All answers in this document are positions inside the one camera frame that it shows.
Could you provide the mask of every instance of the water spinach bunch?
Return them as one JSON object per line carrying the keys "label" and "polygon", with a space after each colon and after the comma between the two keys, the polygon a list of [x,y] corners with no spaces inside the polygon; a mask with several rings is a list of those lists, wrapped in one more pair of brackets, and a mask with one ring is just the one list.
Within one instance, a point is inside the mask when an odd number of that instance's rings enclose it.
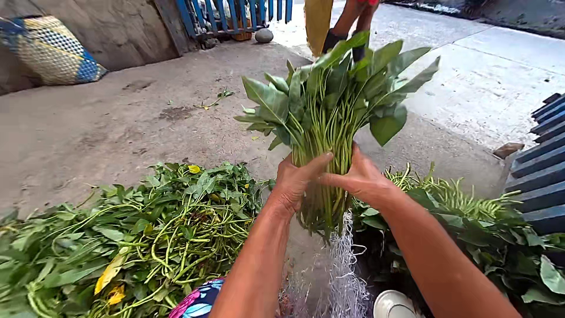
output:
{"label": "water spinach bunch", "polygon": [[[430,48],[400,53],[399,40],[376,51],[366,48],[365,57],[354,63],[351,49],[366,45],[368,37],[362,32],[340,41],[311,65],[295,68],[287,61],[288,77],[265,73],[268,85],[243,77],[247,97],[259,106],[244,108],[245,115],[235,119],[251,123],[248,130],[266,136],[274,132],[269,150],[281,143],[290,146],[296,166],[332,151],[327,171],[346,174],[355,133],[369,124],[379,144],[386,144],[406,122],[407,110],[400,102],[431,80],[440,61],[438,57],[411,80],[401,80],[399,74]],[[305,229],[327,239],[333,230],[341,233],[348,205],[344,190],[313,184],[297,218]]]}

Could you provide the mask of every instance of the floral patterned clothing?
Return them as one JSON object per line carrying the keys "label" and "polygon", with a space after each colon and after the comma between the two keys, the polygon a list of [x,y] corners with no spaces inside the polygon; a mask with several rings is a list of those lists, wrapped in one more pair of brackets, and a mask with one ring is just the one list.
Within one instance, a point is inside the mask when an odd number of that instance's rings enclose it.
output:
{"label": "floral patterned clothing", "polygon": [[206,282],[186,296],[169,314],[169,318],[207,318],[224,284],[223,278]]}

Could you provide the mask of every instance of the leafy green vegetable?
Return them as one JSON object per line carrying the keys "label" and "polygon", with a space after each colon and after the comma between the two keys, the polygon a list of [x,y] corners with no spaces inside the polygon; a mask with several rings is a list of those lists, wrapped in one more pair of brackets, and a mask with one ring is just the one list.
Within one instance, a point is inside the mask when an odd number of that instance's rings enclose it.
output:
{"label": "leafy green vegetable", "polygon": [[[332,151],[328,172],[346,174],[355,133],[370,124],[375,139],[385,145],[406,123],[407,110],[400,102],[429,81],[439,63],[438,58],[401,85],[398,75],[429,48],[399,54],[402,41],[396,41],[377,51],[367,48],[365,58],[352,63],[351,49],[365,45],[368,37],[368,32],[359,32],[340,41],[312,65],[294,68],[287,62],[288,77],[265,74],[269,85],[243,77],[247,97],[259,106],[244,109],[246,115],[235,119],[253,123],[247,129],[265,136],[273,131],[276,138],[269,150],[281,143],[290,146],[296,166]],[[341,233],[349,202],[342,189],[311,186],[297,218],[310,233],[328,240],[332,231]]]}
{"label": "leafy green vegetable", "polygon": [[[432,177],[432,172],[433,164],[423,179],[411,173],[410,165],[405,171],[392,172],[389,168],[384,174],[438,219],[459,248],[510,298],[524,317],[547,317],[547,313],[556,308],[564,309],[563,270],[551,262],[548,257],[551,255],[545,254],[549,251],[563,254],[565,234],[537,235],[512,208],[513,204],[520,204],[511,198],[516,192],[496,199],[477,199],[460,189],[460,180],[437,179]],[[403,276],[395,282],[411,281],[404,259],[390,249],[390,246],[396,248],[396,243],[378,211],[354,200],[353,213],[358,231],[369,234],[369,239],[361,241],[359,235],[355,236],[356,244],[367,246],[369,251],[384,251],[363,256],[374,266],[371,272],[381,273],[379,283],[384,282],[383,277],[391,279],[392,276],[382,275],[386,272]],[[394,288],[412,299],[422,299],[419,290],[410,286],[395,285]],[[424,302],[418,305],[424,309],[427,306]]]}
{"label": "leafy green vegetable", "polygon": [[136,187],[101,187],[88,209],[3,218],[0,317],[166,317],[193,286],[226,275],[262,185],[227,162],[152,168]]}

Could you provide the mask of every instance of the yellow leaf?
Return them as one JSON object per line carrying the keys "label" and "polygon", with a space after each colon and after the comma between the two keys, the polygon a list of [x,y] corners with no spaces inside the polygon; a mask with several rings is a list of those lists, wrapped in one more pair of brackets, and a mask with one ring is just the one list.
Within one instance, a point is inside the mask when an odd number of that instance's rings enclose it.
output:
{"label": "yellow leaf", "polygon": [[108,295],[110,296],[110,299],[108,300],[109,305],[115,305],[121,302],[121,300],[125,297],[124,285],[121,285],[120,287],[114,287],[110,291],[110,293],[108,293]]}
{"label": "yellow leaf", "polygon": [[199,166],[188,166],[188,171],[190,171],[190,173],[199,173],[200,167]]}
{"label": "yellow leaf", "polygon": [[96,282],[96,287],[94,288],[94,295],[100,293],[106,285],[116,277],[121,270],[121,266],[124,265],[125,260],[128,256],[129,247],[124,246],[120,249],[116,257],[108,264],[98,281]]}

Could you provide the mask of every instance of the person's leg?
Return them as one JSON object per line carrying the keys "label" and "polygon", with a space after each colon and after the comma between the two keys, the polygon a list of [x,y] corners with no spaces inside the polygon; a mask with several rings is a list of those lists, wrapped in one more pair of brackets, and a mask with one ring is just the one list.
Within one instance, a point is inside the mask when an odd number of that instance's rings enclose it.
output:
{"label": "person's leg", "polygon": [[379,6],[379,2],[369,2],[364,8],[363,11],[359,14],[359,20],[357,20],[357,27],[355,29],[356,32],[366,31],[371,29],[371,20],[373,19],[373,14],[377,10]]}
{"label": "person's leg", "polygon": [[[361,31],[369,31],[371,29],[371,20],[373,19],[373,14],[379,6],[379,0],[368,0],[367,5],[363,8],[363,11],[359,15],[359,20],[357,20],[357,27],[355,28],[355,33]],[[353,49],[353,61],[359,62],[365,56],[365,45],[359,46]]]}
{"label": "person's leg", "polygon": [[349,30],[351,30],[359,14],[363,12],[363,5],[364,3],[359,3],[359,0],[347,0],[336,25],[328,31],[325,37],[322,53],[327,53],[330,49],[333,49],[340,40],[347,40]]}
{"label": "person's leg", "polygon": [[337,36],[349,35],[349,30],[351,30],[355,20],[363,12],[364,6],[364,3],[360,3],[359,0],[347,0],[340,18],[332,29],[333,34]]}

